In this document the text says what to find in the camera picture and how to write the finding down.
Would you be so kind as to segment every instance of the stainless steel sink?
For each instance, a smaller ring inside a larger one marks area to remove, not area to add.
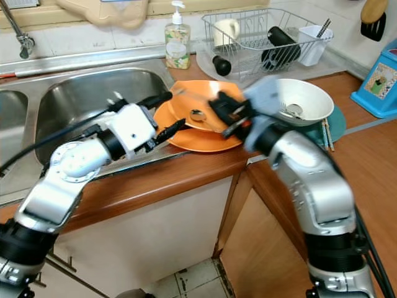
[[[21,149],[26,115],[25,94],[0,90],[0,163],[4,163]]]
[[[2,84],[0,163],[48,134],[105,109],[106,99],[116,100],[113,91],[118,91],[128,102],[138,102],[168,90],[173,84],[174,80],[161,60],[105,66]],[[103,125],[109,117],[112,114],[106,113],[96,121]],[[23,199],[37,182],[53,150],[84,128],[37,149],[12,166],[0,179],[0,206]],[[103,167],[96,178],[185,153],[164,144],[149,154]]]

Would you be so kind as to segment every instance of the wire dish rack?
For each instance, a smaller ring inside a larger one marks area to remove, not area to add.
[[[221,20],[234,19],[239,23],[239,37],[234,39],[216,27]],[[315,25],[308,19],[283,9],[257,9],[253,11],[209,14],[202,17],[205,24],[206,51],[222,56],[232,64],[231,76],[240,81],[263,75],[263,72],[287,71],[292,63],[305,57],[318,42],[329,38],[306,37],[305,42],[297,42],[299,28]],[[277,26],[294,41],[288,45],[273,45],[269,30]],[[223,37],[219,45],[219,34]],[[217,46],[214,36],[217,35]]]

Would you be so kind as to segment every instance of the dish soap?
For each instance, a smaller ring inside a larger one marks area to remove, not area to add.
[[[172,16],[172,23],[165,29],[167,67],[186,70],[190,66],[190,26],[182,23],[179,13],[179,8],[185,8],[183,2],[173,1],[171,4],[176,12]]]

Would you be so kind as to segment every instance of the orange plate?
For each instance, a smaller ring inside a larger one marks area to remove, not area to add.
[[[171,113],[176,119],[186,118],[186,125],[195,129],[205,130],[207,132],[224,131],[227,129],[218,116],[208,105],[208,100],[218,97],[219,91],[224,91],[227,95],[243,101],[244,96],[236,84],[220,81],[177,81],[171,88],[171,92],[184,89],[185,93],[175,95],[171,100]],[[203,122],[197,122],[190,119],[191,110],[201,110],[207,116]]]
[[[165,102],[154,115],[154,119],[159,125],[159,131],[171,126],[176,121],[169,111],[169,106],[171,106],[170,102]],[[197,129],[181,130],[168,142],[176,147],[196,152],[218,152],[241,144],[236,137],[225,140],[219,133],[203,132]]]

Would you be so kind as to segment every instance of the cabinet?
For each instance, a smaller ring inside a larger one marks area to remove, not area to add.
[[[225,178],[67,233],[55,253],[73,256],[77,275],[110,297],[143,287],[211,257],[230,184]],[[98,297],[53,270],[43,271],[48,289],[38,297]]]
[[[229,210],[235,219],[227,215],[223,222],[220,258],[236,298],[303,297],[312,287],[305,261],[246,173]]]

